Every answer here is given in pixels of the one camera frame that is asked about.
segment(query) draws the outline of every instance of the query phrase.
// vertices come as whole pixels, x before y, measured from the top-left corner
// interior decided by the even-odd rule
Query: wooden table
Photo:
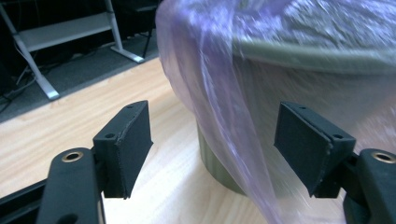
[[[201,162],[193,114],[158,59],[0,124],[0,197],[46,178],[50,161],[93,137],[125,105],[148,100],[153,147],[129,200],[105,199],[107,223],[265,223]]]

